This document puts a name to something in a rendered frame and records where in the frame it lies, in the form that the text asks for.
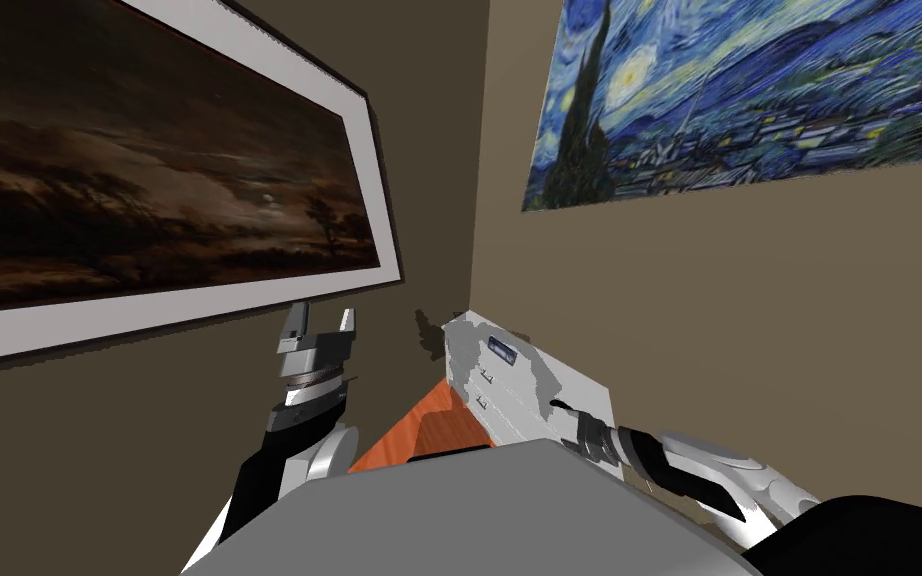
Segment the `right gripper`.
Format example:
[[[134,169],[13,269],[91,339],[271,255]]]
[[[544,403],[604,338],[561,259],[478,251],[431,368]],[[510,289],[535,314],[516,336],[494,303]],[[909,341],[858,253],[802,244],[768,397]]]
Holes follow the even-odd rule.
[[[592,426],[594,417],[581,410],[573,409],[558,398],[549,403],[547,425],[559,439],[584,439]]]

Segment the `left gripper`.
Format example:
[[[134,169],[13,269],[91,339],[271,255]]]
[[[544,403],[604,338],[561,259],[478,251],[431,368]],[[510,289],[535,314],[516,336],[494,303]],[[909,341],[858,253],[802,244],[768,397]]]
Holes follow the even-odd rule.
[[[306,301],[295,302],[288,312],[277,349],[282,355],[280,377],[337,367],[351,356],[356,335],[355,308],[345,308],[337,332],[306,335],[309,312]]]

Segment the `white drawer cabinet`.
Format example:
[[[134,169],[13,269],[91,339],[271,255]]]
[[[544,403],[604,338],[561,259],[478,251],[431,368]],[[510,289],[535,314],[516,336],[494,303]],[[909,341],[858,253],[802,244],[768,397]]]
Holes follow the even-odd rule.
[[[498,446],[536,439],[559,439],[547,425],[549,403],[558,398],[576,410],[591,414],[609,426],[615,418],[609,390],[563,364],[532,343],[467,311],[442,326],[446,376],[465,405]],[[487,347],[494,336],[518,357],[514,366],[503,362]],[[480,371],[490,373],[487,382]],[[481,396],[486,409],[476,404]]]

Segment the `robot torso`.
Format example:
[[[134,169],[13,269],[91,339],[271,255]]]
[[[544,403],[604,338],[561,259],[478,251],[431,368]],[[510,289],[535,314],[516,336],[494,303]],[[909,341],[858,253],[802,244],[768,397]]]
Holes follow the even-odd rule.
[[[550,440],[304,483],[182,576],[760,576]]]

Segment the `blue starry night painting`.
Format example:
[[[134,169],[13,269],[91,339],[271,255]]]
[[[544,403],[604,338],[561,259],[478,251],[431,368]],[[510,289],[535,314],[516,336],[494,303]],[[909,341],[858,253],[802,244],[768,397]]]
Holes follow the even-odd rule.
[[[922,0],[563,0],[524,211],[922,162]]]

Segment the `dark landscape painting white frame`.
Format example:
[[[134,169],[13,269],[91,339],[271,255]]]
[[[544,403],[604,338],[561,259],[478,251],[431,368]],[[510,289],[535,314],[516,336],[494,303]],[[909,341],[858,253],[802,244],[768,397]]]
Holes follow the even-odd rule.
[[[374,119],[234,0],[0,0],[0,361],[400,282]]]

